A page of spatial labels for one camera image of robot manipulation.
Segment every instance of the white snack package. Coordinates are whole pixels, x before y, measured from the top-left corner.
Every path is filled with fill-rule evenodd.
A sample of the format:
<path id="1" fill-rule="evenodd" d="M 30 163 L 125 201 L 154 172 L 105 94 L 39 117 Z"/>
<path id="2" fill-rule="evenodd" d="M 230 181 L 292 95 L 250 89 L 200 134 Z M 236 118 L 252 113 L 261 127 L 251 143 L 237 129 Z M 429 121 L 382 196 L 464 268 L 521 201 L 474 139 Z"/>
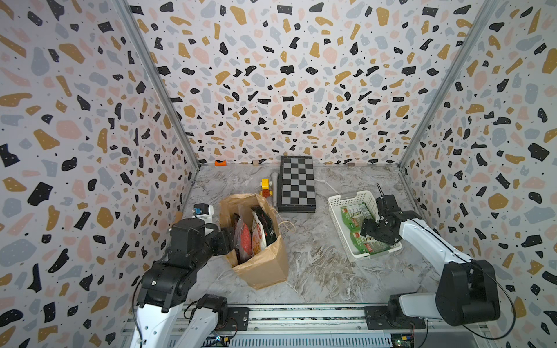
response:
<path id="1" fill-rule="evenodd" d="M 262 252 L 267 247 L 267 240 L 265 240 L 265 232 L 263 231 L 263 224 L 259 221 L 257 214 L 253 214 L 253 225 L 251 228 L 251 253 L 252 257 Z"/>

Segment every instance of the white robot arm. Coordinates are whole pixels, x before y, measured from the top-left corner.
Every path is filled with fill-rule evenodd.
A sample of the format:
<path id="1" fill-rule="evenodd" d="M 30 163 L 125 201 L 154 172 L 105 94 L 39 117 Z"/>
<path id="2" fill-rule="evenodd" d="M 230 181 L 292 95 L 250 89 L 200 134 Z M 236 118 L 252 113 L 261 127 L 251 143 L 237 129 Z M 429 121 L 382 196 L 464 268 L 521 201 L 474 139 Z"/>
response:
<path id="1" fill-rule="evenodd" d="M 210 308 L 210 306 L 217 305 L 218 308 L 223 308 L 223 306 L 226 306 L 226 299 L 206 294 L 202 300 L 204 303 L 193 311 L 192 319 L 187 329 L 174 345 L 175 348 L 199 348 L 206 341 L 207 337 L 211 336 L 211 333 L 219 339 L 214 329 L 218 327 L 219 317 L 223 314 L 219 313 L 219 310 L 215 311 Z M 172 326 L 177 317 L 182 315 L 182 313 L 181 304 L 170 308 L 167 313 L 162 313 L 160 307 L 153 305 L 145 305 L 143 308 L 138 308 L 137 321 L 138 326 L 141 328 L 141 337 L 139 330 L 136 328 L 130 348 L 168 347 Z"/>
<path id="2" fill-rule="evenodd" d="M 404 316 L 425 317 L 457 326 L 499 318 L 495 270 L 489 262 L 474 260 L 457 250 L 415 212 L 402 211 L 393 195 L 382 194 L 376 202 L 379 218 L 365 220 L 361 234 L 390 245 L 404 239 L 441 275 L 435 293 L 391 295 L 388 304 L 391 321 Z"/>

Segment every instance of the black and white checkered board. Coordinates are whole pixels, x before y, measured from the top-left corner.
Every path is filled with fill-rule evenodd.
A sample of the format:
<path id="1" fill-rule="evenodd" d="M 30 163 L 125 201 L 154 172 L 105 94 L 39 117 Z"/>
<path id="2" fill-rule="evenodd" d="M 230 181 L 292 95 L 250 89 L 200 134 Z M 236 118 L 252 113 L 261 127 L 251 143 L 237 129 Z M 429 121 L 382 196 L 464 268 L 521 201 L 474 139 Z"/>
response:
<path id="1" fill-rule="evenodd" d="M 315 213 L 313 157 L 281 156 L 278 175 L 278 211 Z"/>

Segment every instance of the black cable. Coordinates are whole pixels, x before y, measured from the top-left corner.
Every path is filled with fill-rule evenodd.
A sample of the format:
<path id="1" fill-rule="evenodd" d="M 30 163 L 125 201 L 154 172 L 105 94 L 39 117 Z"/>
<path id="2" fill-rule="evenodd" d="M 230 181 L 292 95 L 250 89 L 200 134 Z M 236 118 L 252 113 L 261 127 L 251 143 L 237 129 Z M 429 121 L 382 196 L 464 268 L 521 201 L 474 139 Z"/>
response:
<path id="1" fill-rule="evenodd" d="M 184 311 L 184 319 L 187 319 L 187 320 L 189 320 L 189 321 L 192 320 L 192 318 L 193 318 L 193 312 L 194 312 L 194 311 L 192 310 L 192 315 L 190 315 L 189 318 L 185 316 L 185 313 L 188 311 L 188 309 L 189 309 L 192 305 L 195 305 L 196 303 L 197 303 L 197 301 L 193 301 L 192 303 L 188 304 L 188 306 L 185 308 L 185 311 Z"/>
<path id="2" fill-rule="evenodd" d="M 391 323 L 391 321 L 389 320 L 389 318 L 387 318 L 387 323 L 389 323 L 389 325 L 391 325 L 391 327 L 393 327 L 393 328 L 395 328 L 395 329 L 404 329 L 404 326 L 402 326 L 402 325 L 399 325 L 399 326 L 393 325 L 393 323 Z M 416 330 L 416 327 L 415 327 L 414 323 L 411 322 L 411 324 L 412 324 L 412 336 L 410 336 L 410 338 L 414 337 L 414 333 L 415 333 L 415 330 Z M 420 346 L 419 346 L 418 348 L 421 348 L 421 347 L 423 346 L 423 344 L 426 343 L 428 331 L 429 331 L 429 326 L 428 326 L 427 318 L 426 318 L 426 338 L 423 339 L 422 344 L 420 344 Z"/>
<path id="3" fill-rule="evenodd" d="M 226 321 L 224 322 L 224 324 L 222 324 L 222 326 L 215 327 L 214 330 L 217 331 L 217 330 L 220 330 L 223 327 L 225 327 L 228 324 L 228 320 L 230 320 L 230 319 L 231 318 L 226 319 Z"/>
<path id="4" fill-rule="evenodd" d="M 426 343 L 428 333 L 429 333 L 429 322 L 427 322 L 427 318 L 426 318 L 426 336 L 423 338 L 423 342 L 422 344 L 420 344 L 418 348 L 422 348 L 423 344 Z"/>
<path id="5" fill-rule="evenodd" d="M 381 195 L 381 197 L 385 196 L 383 194 L 383 190 L 381 190 L 381 186 L 379 186 L 379 184 L 377 184 L 377 188 L 379 189 L 379 194 Z"/>
<path id="6" fill-rule="evenodd" d="M 228 344 L 230 344 L 230 340 L 236 337 L 236 334 L 238 333 L 238 322 L 234 318 L 230 318 L 230 319 L 232 319 L 236 323 L 236 330 L 234 331 L 234 335 L 232 335 L 232 337 L 228 339 Z"/>
<path id="7" fill-rule="evenodd" d="M 450 251 L 452 251 L 451 247 L 447 246 L 447 245 L 445 244 L 445 242 L 444 242 L 440 237 L 438 237 L 435 233 L 429 231 L 427 228 L 425 228 L 424 226 L 422 226 L 422 225 L 421 225 L 419 222 L 417 222 L 416 220 L 414 220 L 414 219 L 409 219 L 409 220 L 412 220 L 414 223 L 416 223 L 418 226 L 420 226 L 421 228 L 423 228 L 425 231 L 429 232 L 431 235 L 433 235 L 435 238 L 437 238 L 437 240 L 440 241 L 445 247 L 447 247 Z M 465 263 L 469 263 L 472 267 L 474 267 L 475 269 L 477 269 L 477 270 L 479 270 L 480 272 L 483 273 L 482 269 L 481 269 L 479 266 L 475 265 L 474 263 L 472 263 L 472 262 L 470 262 L 470 261 L 466 261 L 465 259 L 463 259 L 462 257 L 460 257 L 458 254 L 456 254 L 456 253 L 454 253 L 454 252 L 453 252 L 453 254 L 454 254 L 456 257 L 458 257 L 460 260 L 464 261 Z M 480 334 L 478 334 L 478 333 L 476 333 L 476 332 L 470 330 L 470 329 L 469 329 L 466 325 L 464 325 L 464 324 L 462 324 L 462 326 L 464 326 L 464 328 L 465 328 L 466 330 L 470 331 L 470 332 L 473 333 L 474 335 L 476 335 L 476 336 L 478 336 L 478 337 L 481 337 L 481 338 L 483 338 L 483 339 L 491 340 L 491 341 L 500 340 L 500 339 L 503 339 L 503 338 L 507 337 L 507 336 L 511 333 L 512 329 L 514 329 L 514 327 L 515 327 L 515 323 L 516 323 L 516 310 L 515 310 L 515 304 L 512 302 L 511 297 L 510 297 L 509 294 L 505 291 L 505 289 L 503 288 L 503 286 L 502 286 L 501 284 L 499 284 L 499 282 L 497 282 L 497 281 L 496 281 L 493 277 L 491 277 L 489 274 L 487 274 L 487 273 L 484 273 L 484 274 L 487 275 L 491 280 L 493 280 L 493 281 L 497 284 L 497 286 L 499 286 L 499 287 L 501 288 L 501 290 L 503 291 L 503 293 L 505 294 L 505 296 L 506 296 L 507 299 L 509 300 L 509 303 L 511 304 L 511 308 L 512 308 L 512 323 L 511 323 L 511 327 L 507 330 L 506 333 L 504 333 L 503 335 L 501 335 L 501 336 L 499 336 L 499 337 L 487 337 L 487 336 L 480 335 Z"/>
<path id="8" fill-rule="evenodd" d="M 141 329 L 139 328 L 138 319 L 135 316 L 135 311 L 134 311 L 135 293 L 137 292 L 140 284 L 141 284 L 141 279 L 138 281 L 138 284 L 135 286 L 134 294 L 131 296 L 131 314 L 133 315 L 134 318 L 135 327 L 138 329 L 139 339 L 141 339 L 141 342 L 139 342 L 139 347 L 141 348 L 143 347 L 143 334 L 141 333 Z"/>

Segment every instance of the metal bracket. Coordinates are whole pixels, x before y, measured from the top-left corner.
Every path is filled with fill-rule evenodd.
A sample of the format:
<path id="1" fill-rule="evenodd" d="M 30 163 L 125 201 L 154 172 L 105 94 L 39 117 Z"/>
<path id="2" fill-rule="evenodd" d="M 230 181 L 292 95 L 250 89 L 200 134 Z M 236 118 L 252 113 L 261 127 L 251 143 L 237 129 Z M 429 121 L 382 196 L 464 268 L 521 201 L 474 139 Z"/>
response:
<path id="1" fill-rule="evenodd" d="M 364 307 L 364 314 L 368 330 L 411 330 L 412 323 L 417 330 L 426 328 L 426 322 L 418 317 L 400 316 L 396 322 L 389 322 L 386 306 Z"/>
<path id="2" fill-rule="evenodd" d="M 414 151 L 418 147 L 422 136 L 426 133 L 427 127 L 433 121 L 435 114 L 441 107 L 443 100 L 447 93 L 451 90 L 454 81 L 456 80 L 460 70 L 464 68 L 464 64 L 468 59 L 472 49 L 476 47 L 476 42 L 481 37 L 483 30 L 487 29 L 487 25 L 489 24 L 489 20 L 491 15 L 495 12 L 497 6 L 499 5 L 499 0 L 484 0 L 483 4 L 474 18 L 474 24 L 470 31 L 468 32 L 466 39 L 464 40 L 464 44 L 458 51 L 455 60 L 449 67 L 445 78 L 442 80 L 441 84 L 439 85 L 439 89 L 437 93 L 434 95 L 433 100 L 429 103 L 426 113 L 422 117 L 421 121 L 418 123 L 414 134 L 410 135 L 410 144 L 404 150 L 402 154 L 402 158 L 398 163 L 400 168 L 404 168 L 408 165 L 411 158 L 414 156 Z"/>
<path id="3" fill-rule="evenodd" d="M 180 141 L 180 144 L 185 151 L 185 155 L 187 155 L 189 163 L 191 163 L 195 171 L 199 171 L 199 161 L 197 160 L 196 152 L 189 142 L 188 136 L 185 133 L 184 125 L 178 119 L 176 109 L 174 108 L 174 105 L 170 100 L 170 96 L 168 95 L 166 87 L 164 87 L 163 85 L 157 67 L 151 60 L 149 48 L 131 12 L 128 0 L 113 0 L 113 4 L 116 12 L 118 13 L 118 16 L 120 17 L 120 20 L 122 21 L 122 24 L 128 32 L 130 42 L 133 43 L 139 59 L 141 60 L 143 67 L 145 68 L 145 78 L 148 77 L 149 79 L 151 79 L 153 89 L 158 94 L 160 103 L 162 104 L 164 111 L 170 118 L 170 123 L 174 128 L 176 137 Z"/>
<path id="4" fill-rule="evenodd" d="M 250 309 L 249 307 L 229 307 L 228 308 L 228 319 L 226 324 L 215 331 L 236 331 L 236 324 L 238 325 L 238 331 L 247 331 L 247 323 L 250 320 Z"/>

